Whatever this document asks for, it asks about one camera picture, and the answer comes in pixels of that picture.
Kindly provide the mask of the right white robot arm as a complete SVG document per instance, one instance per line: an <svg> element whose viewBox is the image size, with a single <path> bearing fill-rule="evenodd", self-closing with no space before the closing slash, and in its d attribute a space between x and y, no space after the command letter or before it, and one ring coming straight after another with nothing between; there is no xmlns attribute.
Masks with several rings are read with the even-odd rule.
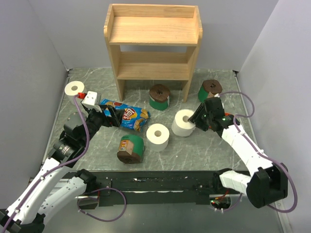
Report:
<svg viewBox="0 0 311 233"><path fill-rule="evenodd" d="M247 195L256 208L267 206L288 195L288 178L284 169L272 162L254 144L240 122L233 115L227 115L220 98L204 100L189 122L202 130L213 130L237 153L249 174L244 175L230 168L216 171L213 177L213 190L224 193L233 189Z"/></svg>

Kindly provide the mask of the white paper roll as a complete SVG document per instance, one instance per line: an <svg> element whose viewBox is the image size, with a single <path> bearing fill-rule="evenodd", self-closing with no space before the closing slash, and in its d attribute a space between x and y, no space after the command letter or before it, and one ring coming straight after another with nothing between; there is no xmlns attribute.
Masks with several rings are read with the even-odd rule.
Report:
<svg viewBox="0 0 311 233"><path fill-rule="evenodd" d="M161 152L168 145L170 132L166 126L156 123L149 126L146 136L148 148L152 151Z"/></svg>
<svg viewBox="0 0 311 233"><path fill-rule="evenodd" d="M65 87L65 95L68 97L72 105L74 105L74 96L78 93L87 93L86 87L81 81L69 82Z"/></svg>
<svg viewBox="0 0 311 233"><path fill-rule="evenodd" d="M195 124L189 122L189 118L194 114L193 110L182 109L179 110L174 117L172 123L172 131L175 135L180 137L188 137L195 129Z"/></svg>

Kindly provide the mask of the green roll front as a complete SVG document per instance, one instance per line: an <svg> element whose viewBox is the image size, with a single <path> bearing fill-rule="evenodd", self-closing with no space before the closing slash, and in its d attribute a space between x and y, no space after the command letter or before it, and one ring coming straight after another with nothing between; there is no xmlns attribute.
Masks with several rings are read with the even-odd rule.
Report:
<svg viewBox="0 0 311 233"><path fill-rule="evenodd" d="M117 158L125 164L140 164L143 161L143 139L134 134L128 134L121 138Z"/></svg>

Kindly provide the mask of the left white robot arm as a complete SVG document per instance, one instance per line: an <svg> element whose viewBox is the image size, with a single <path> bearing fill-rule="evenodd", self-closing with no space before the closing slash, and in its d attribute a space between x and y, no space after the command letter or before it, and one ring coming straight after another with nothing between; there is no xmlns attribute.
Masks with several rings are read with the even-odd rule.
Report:
<svg viewBox="0 0 311 233"><path fill-rule="evenodd" d="M13 204L0 211L3 232L41 233L48 220L72 198L95 192L96 176L82 169L64 188L50 194L59 180L85 155L92 137L102 126L121 126L124 110L109 105L85 110L87 114L78 111L68 117L59 141L54 144L39 173Z"/></svg>

